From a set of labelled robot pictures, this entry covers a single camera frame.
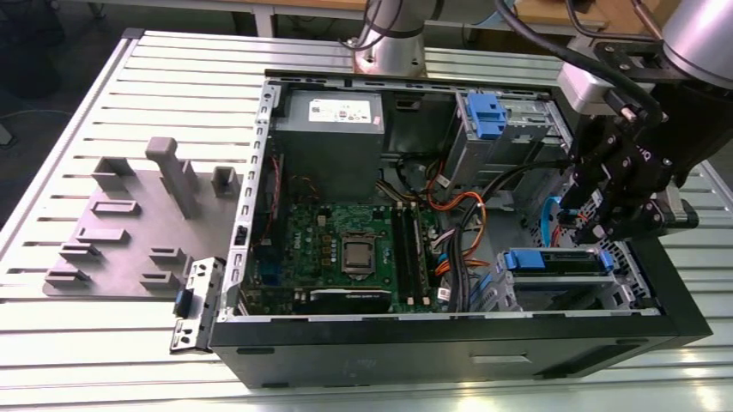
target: metal bracket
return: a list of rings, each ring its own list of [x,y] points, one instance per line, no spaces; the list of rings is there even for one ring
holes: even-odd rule
[[[197,260],[191,265],[185,287],[175,297],[173,339],[171,354],[211,354],[208,337],[213,327],[216,301],[224,274],[224,262],[216,258]]]

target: blue plastic latch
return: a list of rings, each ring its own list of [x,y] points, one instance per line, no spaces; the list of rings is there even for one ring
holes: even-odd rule
[[[495,94],[468,93],[468,115],[480,140],[495,140],[506,128],[506,110]]]
[[[545,269],[545,260],[539,251],[510,251],[516,269]]]
[[[506,269],[515,270],[516,260],[514,259],[514,255],[511,254],[511,252],[503,254],[503,260],[506,261]]]
[[[617,267],[617,261],[609,251],[599,251],[599,261],[603,264],[606,272],[610,272]]]

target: white table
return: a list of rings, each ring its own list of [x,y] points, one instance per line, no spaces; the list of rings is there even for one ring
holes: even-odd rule
[[[427,51],[430,77],[553,85],[558,67],[551,58]],[[267,68],[351,70],[347,52],[328,42],[157,32],[120,41],[0,233],[0,405],[205,412],[733,409],[733,206],[706,164],[683,190],[701,228],[663,243],[714,335],[583,379],[249,391],[215,355],[168,355],[171,303],[47,298],[44,272],[95,190],[99,157],[128,156],[135,168],[153,168],[143,160],[145,142],[169,136],[197,170],[224,164],[247,171]]]

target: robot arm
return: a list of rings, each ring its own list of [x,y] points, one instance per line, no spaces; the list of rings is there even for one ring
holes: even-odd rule
[[[561,207],[581,209],[595,195],[601,205],[575,242],[695,227],[678,188],[733,138],[733,1],[682,0],[663,39],[598,43],[586,55],[543,39],[512,14],[512,2],[447,3],[370,2],[362,36],[346,45],[358,70],[422,76],[424,21],[476,25],[498,12],[520,36],[566,61],[561,90],[575,111],[590,116],[570,149],[574,169]]]
[[[663,235],[697,226],[681,199],[691,168],[733,137],[733,2],[685,0],[653,44],[598,43],[593,56],[650,90],[663,110],[649,126],[623,91],[567,65],[559,85],[574,109],[591,115],[575,135],[573,178],[561,206],[581,207],[598,191],[594,217],[577,243]],[[601,97],[599,105],[593,97]],[[610,111],[611,116],[602,116]]]

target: floor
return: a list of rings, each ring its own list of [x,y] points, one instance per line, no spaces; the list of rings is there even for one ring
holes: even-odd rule
[[[28,183],[68,122],[93,79],[127,27],[147,29],[235,34],[232,14],[217,11],[165,9],[108,5],[107,17],[95,20],[85,3],[60,2],[57,16],[65,40],[48,53],[60,73],[60,90],[43,99],[22,100],[0,89],[0,125],[14,136],[13,144],[0,148],[0,227],[12,213]],[[237,19],[240,33],[255,34],[248,15]],[[277,35],[306,39],[347,39],[358,34],[359,21],[327,18],[277,18]],[[463,30],[456,27],[428,27],[426,45],[463,48]],[[6,114],[33,109],[60,112],[29,112],[9,118]],[[729,185],[733,185],[733,145],[713,159],[713,164]]]

